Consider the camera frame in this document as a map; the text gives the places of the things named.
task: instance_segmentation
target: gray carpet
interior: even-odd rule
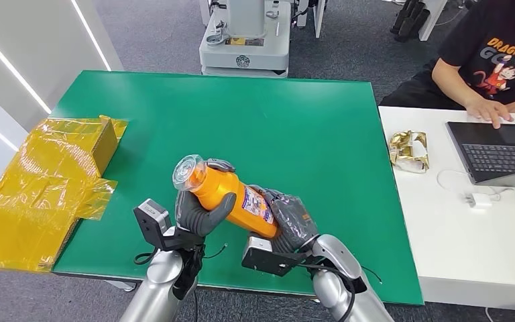
[[[126,70],[200,73],[198,45],[204,33],[195,0],[95,0]],[[388,28],[398,6],[379,0],[330,0],[322,38],[313,24],[294,30],[290,76],[371,81],[376,100],[410,78],[435,54],[452,25],[437,27],[429,42],[399,44]],[[446,21],[455,12],[441,18]],[[198,320],[332,321],[318,303],[305,299],[198,290]],[[51,274],[0,272],[0,321],[116,321],[131,300],[101,280]],[[484,321],[484,309],[427,303],[386,305],[397,322]],[[189,298],[179,321],[193,321]],[[495,322],[514,322],[515,311],[491,310]]]

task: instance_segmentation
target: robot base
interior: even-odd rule
[[[232,13],[229,13],[229,9],[214,8],[199,48],[202,74],[287,77],[291,5],[285,1],[276,4],[273,1],[264,1],[264,5],[264,9],[273,13],[274,17],[264,17],[264,32],[255,36],[231,35],[228,20]],[[214,37],[219,40],[216,44],[211,44],[209,39]]]
[[[261,77],[261,78],[287,78],[289,68],[279,71],[265,69],[242,69],[242,68],[221,68],[221,67],[202,67],[203,75],[211,76],[240,76],[240,77]]]

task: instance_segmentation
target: white cable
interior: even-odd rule
[[[455,191],[453,189],[449,189],[446,186],[444,186],[443,183],[441,183],[440,176],[444,172],[455,172],[455,173],[458,173],[458,174],[464,174],[465,176],[467,176],[468,173],[462,172],[462,171],[458,171],[458,170],[453,170],[453,169],[443,169],[443,170],[439,171],[437,173],[437,175],[435,176],[435,180],[437,181],[437,184],[441,188],[443,188],[443,190],[449,191],[450,193],[455,193],[455,194],[459,195],[460,197],[464,197],[464,198],[468,199],[468,195],[470,195],[470,194],[465,194],[465,193],[461,193],[459,191]],[[490,199],[492,201],[501,201],[502,200],[502,193],[503,192],[505,192],[505,191],[513,191],[514,190],[513,188],[503,188],[501,191],[497,191],[492,186],[486,186],[486,187],[490,188],[493,191],[493,193],[487,195],[487,196],[490,197]]]
[[[437,184],[439,184],[439,186],[440,186],[441,188],[443,188],[443,190],[446,190],[446,191],[449,191],[449,192],[451,192],[451,193],[456,193],[456,194],[458,194],[458,195],[463,196],[463,194],[462,194],[462,193],[459,193],[459,192],[457,192],[457,191],[453,191],[453,190],[451,190],[451,189],[448,189],[448,188],[447,188],[446,186],[444,186],[444,185],[441,183],[441,181],[439,180],[440,175],[441,175],[442,173],[444,173],[444,172],[447,172],[447,171],[451,171],[451,172],[455,172],[455,173],[459,173],[459,174],[464,174],[465,176],[467,176],[467,173],[462,172],[462,171],[458,171],[458,170],[443,169],[443,170],[439,171],[439,172],[437,173],[437,175],[435,176],[435,180],[437,181]]]
[[[492,321],[490,314],[488,314],[488,307],[485,308],[485,314],[487,315],[487,318],[489,319],[490,322],[494,322],[494,321]]]
[[[447,25],[448,23],[452,22],[453,20],[455,20],[457,17],[459,17],[459,15],[461,14],[461,12],[463,12],[462,9],[459,10],[459,12],[457,12],[457,14],[451,18],[450,20],[447,20],[446,22],[442,22],[442,23],[436,23],[435,26],[437,27],[438,25]]]

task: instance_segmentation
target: green table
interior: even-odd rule
[[[243,182],[298,195],[321,233],[343,241],[383,301],[422,304],[402,208],[371,86],[364,82],[84,71],[53,117],[129,120],[105,178],[119,182],[100,221],[83,220],[58,274],[137,280],[149,252],[132,209],[152,198],[174,212],[171,173],[187,154],[222,158]],[[247,232],[222,223],[207,238],[207,286],[312,294],[305,269],[280,278],[241,267]]]

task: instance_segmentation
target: laptop keyboard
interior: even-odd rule
[[[515,146],[463,144],[475,171],[515,173]]]

